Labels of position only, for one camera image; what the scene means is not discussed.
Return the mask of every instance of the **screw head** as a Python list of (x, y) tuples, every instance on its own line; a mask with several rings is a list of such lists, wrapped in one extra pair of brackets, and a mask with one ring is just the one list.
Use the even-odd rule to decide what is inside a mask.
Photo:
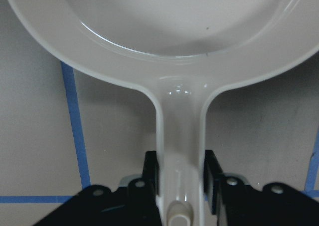
[(272, 185), (271, 191), (275, 194), (282, 194), (284, 192), (284, 189), (280, 185)]
[(101, 196), (102, 194), (104, 194), (104, 191), (103, 190), (95, 190), (93, 192), (93, 196)]
[(226, 182), (227, 182), (229, 185), (231, 185), (231, 186), (235, 186), (235, 185), (238, 184), (237, 179), (235, 179), (235, 178), (233, 178), (233, 177), (229, 177), (229, 178), (226, 180)]
[(135, 187), (137, 187), (137, 188), (142, 188), (144, 186), (145, 186), (145, 183), (142, 180), (135, 182)]

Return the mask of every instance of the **frying pan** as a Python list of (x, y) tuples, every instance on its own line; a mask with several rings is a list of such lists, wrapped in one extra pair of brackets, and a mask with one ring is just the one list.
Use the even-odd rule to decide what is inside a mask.
[(146, 94), (165, 225), (203, 226), (205, 115), (219, 93), (319, 50), (319, 0), (9, 0), (49, 52)]

